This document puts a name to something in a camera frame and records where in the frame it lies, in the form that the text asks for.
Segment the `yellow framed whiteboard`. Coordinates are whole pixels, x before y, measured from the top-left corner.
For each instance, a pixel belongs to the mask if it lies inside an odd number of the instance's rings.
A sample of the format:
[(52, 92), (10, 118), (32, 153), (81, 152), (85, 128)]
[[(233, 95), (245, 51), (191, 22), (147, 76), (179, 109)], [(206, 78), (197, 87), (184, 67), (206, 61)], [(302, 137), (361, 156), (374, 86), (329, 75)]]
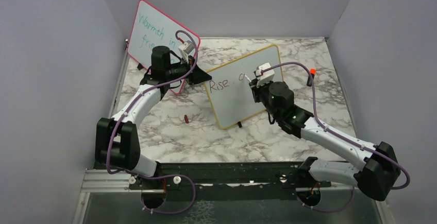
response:
[(281, 63), (277, 45), (269, 45), (208, 71), (212, 79), (204, 86), (221, 129), (265, 111), (263, 104), (254, 102), (247, 78), (255, 79), (256, 68), (267, 62), (271, 66)]

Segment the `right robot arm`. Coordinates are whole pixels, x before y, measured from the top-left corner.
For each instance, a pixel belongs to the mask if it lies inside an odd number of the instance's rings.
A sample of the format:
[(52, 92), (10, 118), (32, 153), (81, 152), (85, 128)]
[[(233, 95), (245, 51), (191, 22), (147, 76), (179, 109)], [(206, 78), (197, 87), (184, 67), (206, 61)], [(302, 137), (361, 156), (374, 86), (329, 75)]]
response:
[(345, 162), (331, 162), (308, 157), (297, 170), (301, 185), (337, 182), (357, 187), (373, 200), (386, 200), (401, 173), (390, 144), (381, 142), (375, 145), (330, 129), (313, 113), (294, 103), (294, 93), (285, 82), (257, 84), (258, 80), (254, 79), (249, 87), (254, 101), (265, 106), (271, 124), (277, 124), (285, 133), (314, 142), (345, 159)]

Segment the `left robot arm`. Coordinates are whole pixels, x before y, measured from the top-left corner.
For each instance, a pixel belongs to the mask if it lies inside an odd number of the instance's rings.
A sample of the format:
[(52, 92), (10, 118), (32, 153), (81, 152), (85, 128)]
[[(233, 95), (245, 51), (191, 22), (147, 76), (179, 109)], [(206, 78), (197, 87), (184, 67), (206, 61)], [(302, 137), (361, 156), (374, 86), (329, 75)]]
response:
[(175, 53), (171, 49), (154, 47), (151, 65), (134, 97), (111, 118), (97, 122), (95, 159), (105, 164), (108, 173), (129, 171), (142, 175), (142, 181), (149, 188), (161, 184), (162, 174), (156, 170), (158, 162), (141, 154), (137, 126), (163, 99), (172, 83), (187, 80), (189, 84), (200, 84), (212, 78), (197, 66), (196, 45), (187, 41), (178, 49), (180, 61), (172, 63), (171, 56)]

